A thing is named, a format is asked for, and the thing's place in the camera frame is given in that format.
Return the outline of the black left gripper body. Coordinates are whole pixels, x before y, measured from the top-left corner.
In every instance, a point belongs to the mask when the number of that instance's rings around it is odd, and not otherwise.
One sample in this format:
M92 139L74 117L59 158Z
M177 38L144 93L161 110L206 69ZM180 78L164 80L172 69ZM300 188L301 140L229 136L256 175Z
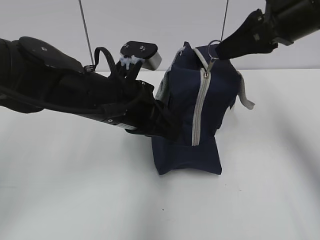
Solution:
M107 79L115 86L109 88L107 96L115 94L115 98L99 106L100 121L134 135L169 137L170 113L165 104L155 99L154 86L137 79L142 66L142 62L109 66Z

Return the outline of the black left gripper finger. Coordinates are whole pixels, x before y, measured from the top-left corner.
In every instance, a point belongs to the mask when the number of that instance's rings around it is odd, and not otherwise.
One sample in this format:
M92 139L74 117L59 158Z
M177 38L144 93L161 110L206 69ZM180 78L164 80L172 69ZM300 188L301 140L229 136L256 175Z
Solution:
M157 135L170 141L176 141L182 129L182 122L172 114L168 106L160 100L154 100L155 125Z

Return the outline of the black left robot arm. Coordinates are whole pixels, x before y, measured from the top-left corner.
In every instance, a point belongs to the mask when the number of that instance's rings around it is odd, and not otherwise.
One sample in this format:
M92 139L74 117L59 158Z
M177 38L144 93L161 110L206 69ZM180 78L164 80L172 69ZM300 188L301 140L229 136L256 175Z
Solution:
M78 60L30 36L0 41L0 105L18 113L43 110L77 115L123 128L134 135L174 141L182 123L157 100L154 86L138 79L162 59L154 43L128 41L115 61L105 47L94 63Z

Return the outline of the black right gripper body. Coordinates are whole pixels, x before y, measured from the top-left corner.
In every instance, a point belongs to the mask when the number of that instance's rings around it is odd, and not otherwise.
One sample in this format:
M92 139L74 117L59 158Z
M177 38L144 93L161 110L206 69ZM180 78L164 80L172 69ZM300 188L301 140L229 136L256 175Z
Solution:
M248 29L248 54L269 54L279 44L290 46L294 43L289 36L281 32L274 17L265 15L261 9L251 12L246 18Z

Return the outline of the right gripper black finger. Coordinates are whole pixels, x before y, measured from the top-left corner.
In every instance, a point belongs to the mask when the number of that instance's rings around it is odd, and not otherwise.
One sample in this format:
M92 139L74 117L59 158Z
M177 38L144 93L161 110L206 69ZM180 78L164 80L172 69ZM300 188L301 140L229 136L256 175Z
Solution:
M251 24L243 23L232 35L215 48L219 60L230 60L256 53L256 41Z

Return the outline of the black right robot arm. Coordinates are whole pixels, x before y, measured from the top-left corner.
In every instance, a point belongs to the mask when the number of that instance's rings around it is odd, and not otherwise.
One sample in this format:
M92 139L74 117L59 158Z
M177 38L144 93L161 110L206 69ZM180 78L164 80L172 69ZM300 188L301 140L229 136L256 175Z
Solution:
M220 60L269 54L279 44L290 46L319 30L318 0L267 0L264 12L251 12L233 34L218 44L215 52Z

